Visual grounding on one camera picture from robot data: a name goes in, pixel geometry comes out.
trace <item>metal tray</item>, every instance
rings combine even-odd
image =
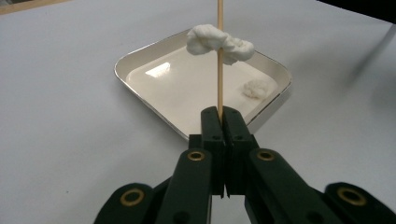
[[[114,67],[120,81],[186,139],[201,132],[201,111],[217,104],[216,52],[190,55],[187,32],[133,51]],[[288,70],[257,51],[246,62],[224,65],[223,73],[224,105],[239,110],[253,133],[289,96]],[[254,78],[269,83],[271,93],[266,99],[242,93],[243,85]]]

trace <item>table surface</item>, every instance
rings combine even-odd
[[[2,224],[93,223],[117,188],[172,175],[187,142],[116,79],[114,64],[216,24],[216,7],[75,0],[0,16]],[[348,182],[396,211],[395,27],[313,0],[230,0],[224,29],[293,77],[288,101],[255,132],[260,146],[315,189]],[[243,197],[214,197],[212,223],[249,223]]]

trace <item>white table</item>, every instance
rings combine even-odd
[[[75,0],[0,16],[2,224],[93,223],[117,188],[154,187],[172,175],[187,142],[113,66],[130,51],[216,24],[216,6]],[[348,182],[396,211],[391,24],[314,0],[225,1],[224,10],[227,32],[293,76],[291,97],[255,133],[260,146],[281,153],[313,188]],[[215,197],[212,220],[249,223],[243,197]]]

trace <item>black object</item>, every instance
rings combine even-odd
[[[277,152],[259,148],[237,110],[202,111],[202,134],[190,136],[172,177],[152,189],[117,189],[95,224],[210,223],[211,196],[245,195],[251,223],[395,224],[396,216],[363,189],[329,185],[310,188]]]
[[[319,0],[319,2],[396,23],[396,7],[391,0]]]

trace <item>wooden stick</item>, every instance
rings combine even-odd
[[[223,0],[218,0],[218,28],[223,30]],[[222,124],[223,114],[223,49],[218,50],[218,113]]]

